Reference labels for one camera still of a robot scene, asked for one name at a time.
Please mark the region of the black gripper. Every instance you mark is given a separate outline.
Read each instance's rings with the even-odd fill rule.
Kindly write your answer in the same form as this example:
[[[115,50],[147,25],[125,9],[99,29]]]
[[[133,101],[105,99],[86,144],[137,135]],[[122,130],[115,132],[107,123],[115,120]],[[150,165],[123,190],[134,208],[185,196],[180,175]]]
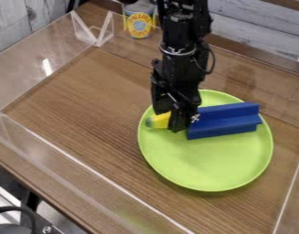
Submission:
[[[169,130],[177,133],[190,127],[202,103],[198,86],[210,73],[210,49],[184,53],[162,49],[162,53],[151,63],[151,104],[157,115],[172,112]]]

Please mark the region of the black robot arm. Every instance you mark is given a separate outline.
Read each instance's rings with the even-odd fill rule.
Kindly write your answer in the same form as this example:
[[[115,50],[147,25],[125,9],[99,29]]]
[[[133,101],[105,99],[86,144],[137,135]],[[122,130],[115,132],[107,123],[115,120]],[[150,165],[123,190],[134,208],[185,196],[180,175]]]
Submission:
[[[168,129],[186,130],[202,104],[200,84],[213,72],[216,57],[205,37],[213,18],[208,0],[157,0],[164,38],[162,59],[151,62],[151,105],[157,115],[170,113]]]

